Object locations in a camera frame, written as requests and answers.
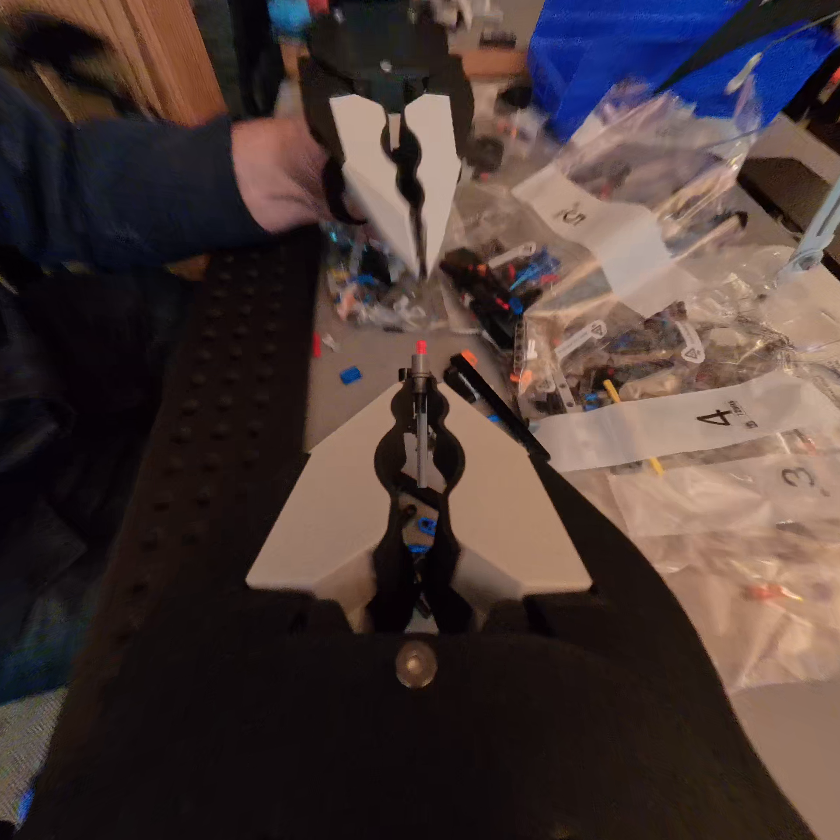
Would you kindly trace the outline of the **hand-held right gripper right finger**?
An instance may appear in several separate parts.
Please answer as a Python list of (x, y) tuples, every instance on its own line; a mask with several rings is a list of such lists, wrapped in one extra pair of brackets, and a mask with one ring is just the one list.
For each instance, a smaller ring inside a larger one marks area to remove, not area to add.
[(460, 547), (450, 587), (472, 611), (467, 627), (481, 627), (499, 602), (588, 591), (592, 578), (528, 450), (448, 385), (437, 391), (465, 456), (448, 515)]

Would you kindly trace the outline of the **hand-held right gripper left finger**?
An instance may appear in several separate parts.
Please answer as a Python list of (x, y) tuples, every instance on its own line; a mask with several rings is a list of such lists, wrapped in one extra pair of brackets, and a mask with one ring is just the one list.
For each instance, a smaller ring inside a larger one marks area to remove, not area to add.
[(393, 384), (323, 439), (308, 460), (245, 582), (253, 590), (301, 592), (338, 603), (355, 632), (371, 620), (372, 554), (385, 535), (391, 498), (375, 474), (375, 450), (395, 425)]

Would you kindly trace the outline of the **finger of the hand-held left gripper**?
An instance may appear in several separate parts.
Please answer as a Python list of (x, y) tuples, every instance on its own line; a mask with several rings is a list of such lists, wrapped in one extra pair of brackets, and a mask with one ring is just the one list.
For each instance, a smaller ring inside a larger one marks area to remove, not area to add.
[(412, 208), (401, 193), (396, 164), (383, 148), (383, 107), (357, 94), (329, 100), (343, 153), (342, 174), (353, 204), (415, 277), (420, 273)]
[(447, 232), (449, 215), (461, 173), (450, 99), (424, 93), (404, 111), (406, 126), (418, 146), (415, 179), (421, 197), (418, 254), (428, 275), (436, 268)]

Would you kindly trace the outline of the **black lego rack assembly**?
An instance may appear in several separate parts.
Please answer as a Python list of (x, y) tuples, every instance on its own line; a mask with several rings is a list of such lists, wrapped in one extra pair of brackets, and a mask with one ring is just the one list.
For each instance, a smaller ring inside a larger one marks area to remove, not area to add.
[(449, 358), (448, 366), (444, 370), (444, 383), (468, 404), (485, 407), (489, 411), (488, 418), (491, 422), (503, 427), (530, 455), (549, 461), (548, 451), (529, 430), (525, 421), (493, 389), (463, 353), (454, 354)]

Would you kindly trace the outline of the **grey axle with black bush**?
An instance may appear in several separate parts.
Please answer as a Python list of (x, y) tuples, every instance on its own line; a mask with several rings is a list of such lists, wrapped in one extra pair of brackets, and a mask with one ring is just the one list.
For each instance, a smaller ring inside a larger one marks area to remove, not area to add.
[(419, 488), (427, 488), (427, 468), (429, 453), (429, 422), (428, 422), (428, 385), (431, 374), (426, 376), (412, 375), (411, 366), (401, 370), (403, 382), (411, 385), (413, 397), (413, 421), (416, 452), (416, 484)]

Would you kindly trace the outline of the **person's left forearm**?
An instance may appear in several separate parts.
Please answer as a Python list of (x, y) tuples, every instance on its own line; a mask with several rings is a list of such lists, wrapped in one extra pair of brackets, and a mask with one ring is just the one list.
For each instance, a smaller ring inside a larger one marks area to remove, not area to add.
[(122, 270), (268, 242), (236, 183), (235, 126), (60, 121), (2, 74), (2, 248)]

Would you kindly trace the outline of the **pile of lego part bags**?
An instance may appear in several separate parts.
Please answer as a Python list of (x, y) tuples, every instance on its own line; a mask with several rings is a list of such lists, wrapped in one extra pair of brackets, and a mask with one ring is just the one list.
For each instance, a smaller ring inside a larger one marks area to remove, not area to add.
[[(838, 282), (753, 241), (739, 175), (762, 129), (751, 78), (728, 119), (615, 87), (573, 138), (484, 119), (431, 306), (376, 301), (350, 231), (327, 278), (358, 325), (481, 333), (549, 464), (675, 589), (731, 690), (838, 677)], [(710, 232), (729, 209), (739, 234)]]

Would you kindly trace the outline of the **person's left hand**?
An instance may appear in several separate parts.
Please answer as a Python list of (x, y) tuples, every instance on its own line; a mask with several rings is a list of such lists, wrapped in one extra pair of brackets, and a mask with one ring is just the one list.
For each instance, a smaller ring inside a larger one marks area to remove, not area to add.
[(236, 122), (231, 141), (239, 194), (265, 231), (331, 218), (322, 183), (327, 155), (301, 115)]

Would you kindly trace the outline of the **black perforated office chair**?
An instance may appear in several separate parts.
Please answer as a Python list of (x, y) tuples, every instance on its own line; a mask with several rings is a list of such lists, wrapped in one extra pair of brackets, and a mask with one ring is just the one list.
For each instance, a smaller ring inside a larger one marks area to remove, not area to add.
[(324, 236), (214, 257), (28, 819), (11, 838), (279, 838), (281, 662), (312, 599), (245, 577), (307, 457)]

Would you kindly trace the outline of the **blue plastic storage bin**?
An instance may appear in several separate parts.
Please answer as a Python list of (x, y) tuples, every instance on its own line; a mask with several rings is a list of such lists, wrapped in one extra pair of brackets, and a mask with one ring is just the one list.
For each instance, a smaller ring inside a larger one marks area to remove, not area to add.
[[(624, 82), (655, 92), (747, 2), (545, 2), (528, 49), (533, 94), (556, 136), (569, 139), (604, 96)], [(667, 91), (702, 118), (728, 119), (744, 73), (763, 124), (770, 122), (838, 48), (838, 16), (772, 43), (766, 37), (731, 52)]]

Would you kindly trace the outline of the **brown wooden desk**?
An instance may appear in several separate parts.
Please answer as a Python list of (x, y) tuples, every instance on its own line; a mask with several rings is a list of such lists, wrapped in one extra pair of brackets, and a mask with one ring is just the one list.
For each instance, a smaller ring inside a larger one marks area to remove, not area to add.
[(129, 89), (156, 116), (198, 125), (228, 109), (188, 1), (2, 1), (98, 34), (120, 57)]

